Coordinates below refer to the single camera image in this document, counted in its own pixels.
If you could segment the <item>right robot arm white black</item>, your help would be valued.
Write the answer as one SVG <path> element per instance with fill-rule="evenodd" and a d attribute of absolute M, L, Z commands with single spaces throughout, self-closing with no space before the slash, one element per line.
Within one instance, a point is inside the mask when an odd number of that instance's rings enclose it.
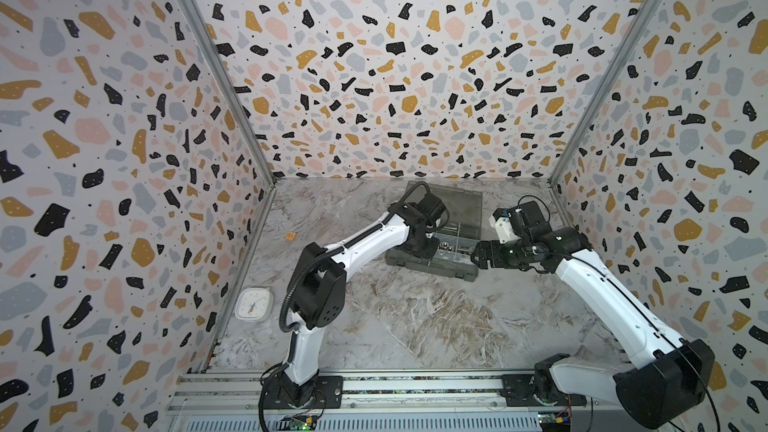
<path fill-rule="evenodd" d="M 555 354 L 534 367 L 537 401 L 554 405 L 562 396 L 582 395 L 620 405 L 639 425 L 657 429 L 712 399 L 711 348 L 700 339 L 685 339 L 647 309 L 583 233 L 553 229 L 534 201 L 498 208 L 489 222 L 497 237 L 476 244 L 471 260 L 478 268 L 557 276 L 610 330 L 629 360 L 610 366 Z"/>

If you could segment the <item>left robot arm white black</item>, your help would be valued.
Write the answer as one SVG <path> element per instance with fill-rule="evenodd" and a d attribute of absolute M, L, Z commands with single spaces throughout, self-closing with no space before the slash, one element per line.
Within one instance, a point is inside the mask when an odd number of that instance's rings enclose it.
<path fill-rule="evenodd" d="M 450 214 L 430 186 L 418 181 L 369 226 L 352 236 L 301 252 L 280 306 L 278 326 L 290 338 L 286 358 L 268 369 L 262 396 L 269 392 L 290 407 L 302 407 L 314 395 L 325 328 L 343 311 L 346 284 L 353 275 L 390 249 L 431 259 Z"/>

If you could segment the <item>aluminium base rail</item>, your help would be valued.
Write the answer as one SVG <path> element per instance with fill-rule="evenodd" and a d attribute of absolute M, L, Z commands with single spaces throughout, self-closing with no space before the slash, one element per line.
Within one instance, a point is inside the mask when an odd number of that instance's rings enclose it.
<path fill-rule="evenodd" d="M 216 370 L 180 379 L 168 413 L 228 414 L 256 412 L 260 398 L 258 371 Z M 322 371 L 312 392 L 298 402 L 302 409 L 315 399 L 327 412 L 496 412 L 512 409 L 560 411 L 618 410 L 619 405 L 578 392 L 543 401 L 534 397 L 533 372 L 525 369 L 427 369 Z"/>

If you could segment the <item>grey plastic compartment organizer box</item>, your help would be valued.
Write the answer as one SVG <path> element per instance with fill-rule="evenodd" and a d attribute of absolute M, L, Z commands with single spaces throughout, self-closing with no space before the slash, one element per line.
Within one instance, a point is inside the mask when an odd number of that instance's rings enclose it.
<path fill-rule="evenodd" d="M 445 226 L 433 234 L 439 241 L 435 255 L 431 259 L 417 258 L 393 248 L 385 253 L 385 262 L 390 266 L 474 282 L 479 269 L 470 256 L 481 239 L 482 193 L 435 183 L 429 187 L 446 207 L 439 222 Z"/>

